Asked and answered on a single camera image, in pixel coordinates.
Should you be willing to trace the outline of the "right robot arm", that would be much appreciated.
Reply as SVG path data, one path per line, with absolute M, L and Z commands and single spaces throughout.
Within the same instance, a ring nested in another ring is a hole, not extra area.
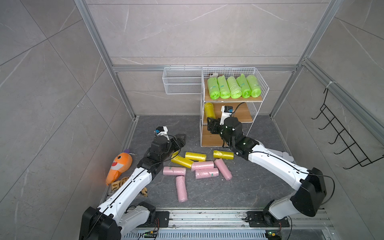
M 289 162 L 243 133 L 242 123 L 236 117 L 224 121 L 208 118 L 208 131 L 217 134 L 238 157 L 257 164 L 286 182 L 294 191 L 279 200 L 270 201 L 263 210 L 263 221 L 272 226 L 287 216 L 303 214 L 314 217 L 327 195 L 323 173 L 308 170 Z

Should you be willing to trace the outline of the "green roll diagonal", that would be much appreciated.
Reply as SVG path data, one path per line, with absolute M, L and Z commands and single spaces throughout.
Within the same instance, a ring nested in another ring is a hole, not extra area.
M 262 89 L 259 84 L 259 80 L 255 75 L 249 75 L 247 76 L 247 81 L 249 84 L 249 87 L 251 89 L 251 96 L 253 98 L 258 98 L 262 94 Z

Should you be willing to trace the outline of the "green roll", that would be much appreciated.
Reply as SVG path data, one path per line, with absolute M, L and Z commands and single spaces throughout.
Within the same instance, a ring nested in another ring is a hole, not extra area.
M 207 80 L 208 91 L 211 100 L 217 100 L 221 96 L 220 88 L 218 85 L 218 79 L 216 77 L 211 77 Z
M 247 99 L 251 96 L 251 88 L 248 84 L 248 81 L 247 81 L 247 78 L 245 77 L 244 74 L 241 74 L 239 77 L 236 78 L 237 80 L 237 83 L 239 85 L 239 87 L 241 88 L 241 92 L 242 92 L 242 97 L 244 99 Z
M 242 89 L 238 85 L 235 77 L 233 77 L 233 76 L 228 77 L 227 78 L 227 84 L 228 84 L 228 87 L 230 89 L 232 99 L 238 99 L 242 96 Z
M 220 89 L 220 97 L 222 99 L 228 99 L 231 97 L 231 91 L 229 89 L 227 79 L 224 75 L 218 77 L 218 86 Z

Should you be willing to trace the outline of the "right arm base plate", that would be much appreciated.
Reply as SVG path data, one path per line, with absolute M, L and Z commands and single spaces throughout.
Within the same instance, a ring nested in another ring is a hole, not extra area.
M 276 219 L 269 213 L 263 211 L 248 211 L 244 221 L 250 225 L 251 228 L 288 228 L 290 222 L 287 218 L 281 220 Z

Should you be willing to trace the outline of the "yellow roll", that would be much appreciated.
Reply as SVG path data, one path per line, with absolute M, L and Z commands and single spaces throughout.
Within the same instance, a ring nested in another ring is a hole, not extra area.
M 205 111 L 207 118 L 216 119 L 216 114 L 215 114 L 213 103 L 205 103 L 204 111 Z

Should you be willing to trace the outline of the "yellow roll diagonal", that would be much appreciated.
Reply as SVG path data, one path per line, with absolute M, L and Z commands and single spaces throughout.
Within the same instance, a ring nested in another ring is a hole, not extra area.
M 185 168 L 191 169 L 194 161 L 181 157 L 178 153 L 172 155 L 171 162 Z

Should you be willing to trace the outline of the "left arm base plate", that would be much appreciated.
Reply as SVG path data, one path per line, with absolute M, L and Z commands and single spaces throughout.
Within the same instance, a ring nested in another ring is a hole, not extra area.
M 149 218 L 142 227 L 160 227 L 167 228 L 169 226 L 170 212 L 169 211 L 155 211 L 150 213 Z

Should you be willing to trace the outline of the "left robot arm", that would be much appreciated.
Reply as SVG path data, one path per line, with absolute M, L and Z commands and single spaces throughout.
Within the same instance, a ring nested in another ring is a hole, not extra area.
M 129 206 L 137 195 L 156 177 L 173 153 L 186 144 L 186 135 L 158 134 L 137 164 L 129 179 L 97 208 L 89 207 L 82 216 L 80 240 L 119 240 L 140 225 L 155 221 L 156 208 L 140 203 Z

